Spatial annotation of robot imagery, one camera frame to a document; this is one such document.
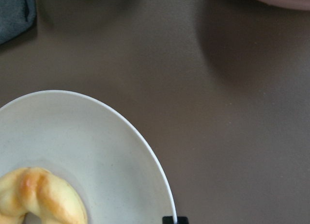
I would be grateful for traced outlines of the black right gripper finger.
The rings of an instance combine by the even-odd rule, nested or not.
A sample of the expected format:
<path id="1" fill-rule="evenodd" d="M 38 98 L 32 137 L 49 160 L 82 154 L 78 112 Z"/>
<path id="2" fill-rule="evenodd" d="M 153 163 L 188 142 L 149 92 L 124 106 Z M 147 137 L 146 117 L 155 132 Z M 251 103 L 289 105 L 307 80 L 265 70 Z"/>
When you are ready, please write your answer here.
<path id="1" fill-rule="evenodd" d="M 176 222 L 172 216 L 164 216 L 162 218 L 163 224 L 188 224 L 188 218 L 184 216 L 178 216 Z"/>

